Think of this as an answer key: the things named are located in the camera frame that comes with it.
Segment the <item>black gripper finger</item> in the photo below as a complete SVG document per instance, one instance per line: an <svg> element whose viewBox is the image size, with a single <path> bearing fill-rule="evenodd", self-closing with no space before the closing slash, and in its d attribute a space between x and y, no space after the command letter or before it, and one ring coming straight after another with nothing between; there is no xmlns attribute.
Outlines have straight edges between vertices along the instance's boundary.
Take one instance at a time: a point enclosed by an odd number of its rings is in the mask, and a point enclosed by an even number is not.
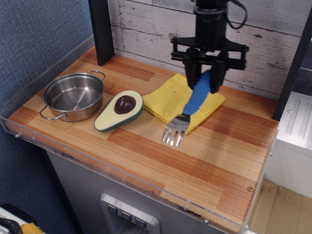
<svg viewBox="0 0 312 234"><path fill-rule="evenodd" d="M211 59L211 93L219 91L223 83L226 72L229 69L229 53L220 52L218 56L213 56Z"/></svg>
<svg viewBox="0 0 312 234"><path fill-rule="evenodd" d="M193 90L201 76L202 64L199 62L200 51L196 48L188 48L183 59L185 75L188 86Z"/></svg>

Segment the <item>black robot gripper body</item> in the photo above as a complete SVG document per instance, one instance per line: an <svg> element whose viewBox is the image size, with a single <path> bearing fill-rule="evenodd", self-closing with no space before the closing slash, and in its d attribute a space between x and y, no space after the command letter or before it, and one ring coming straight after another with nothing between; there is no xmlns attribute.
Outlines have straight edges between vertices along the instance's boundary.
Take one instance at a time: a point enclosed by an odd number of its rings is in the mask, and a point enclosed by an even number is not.
<svg viewBox="0 0 312 234"><path fill-rule="evenodd" d="M247 20L246 7L237 0L233 4L244 10L244 20L239 26L234 26L228 19L227 0L197 0L193 7L195 19L195 36L173 37L172 59L184 61L186 52L179 51L178 46L186 46L191 52L190 57L204 65L214 66L216 62L223 62L225 70L244 70L246 67L246 45L232 42L226 38L226 29L240 29Z"/></svg>

